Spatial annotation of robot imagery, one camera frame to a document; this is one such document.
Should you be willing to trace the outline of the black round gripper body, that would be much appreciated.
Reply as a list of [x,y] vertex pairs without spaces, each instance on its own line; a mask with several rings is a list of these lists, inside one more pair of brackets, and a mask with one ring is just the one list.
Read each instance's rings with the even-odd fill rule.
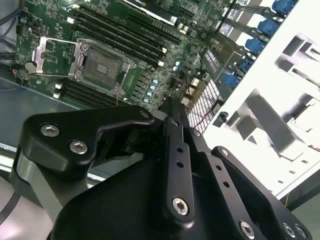
[[[164,163],[158,159],[139,161],[76,196],[54,224],[51,239],[185,240],[195,219],[193,225],[175,225],[156,212],[154,197],[163,187],[163,169]],[[282,240],[312,239],[310,231],[282,203],[278,210]]]

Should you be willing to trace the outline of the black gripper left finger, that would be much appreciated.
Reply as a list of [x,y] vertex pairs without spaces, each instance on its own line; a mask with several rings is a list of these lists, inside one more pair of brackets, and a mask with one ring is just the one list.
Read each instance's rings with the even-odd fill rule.
[[168,98],[160,107],[164,119],[145,108],[128,105],[36,114],[24,121],[21,160],[29,162],[47,184],[35,191],[54,223],[65,206],[84,192],[92,167],[123,154],[142,153],[145,161],[164,164],[161,192],[154,196],[156,213],[177,226],[195,222],[191,149],[194,146],[184,107]]

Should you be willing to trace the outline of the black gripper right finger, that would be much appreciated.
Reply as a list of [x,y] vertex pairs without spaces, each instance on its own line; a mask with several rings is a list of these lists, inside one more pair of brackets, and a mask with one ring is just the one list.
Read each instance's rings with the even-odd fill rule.
[[171,101],[171,119],[188,145],[195,200],[195,223],[186,240],[281,240],[281,203],[233,154],[208,148],[190,128],[183,104]]

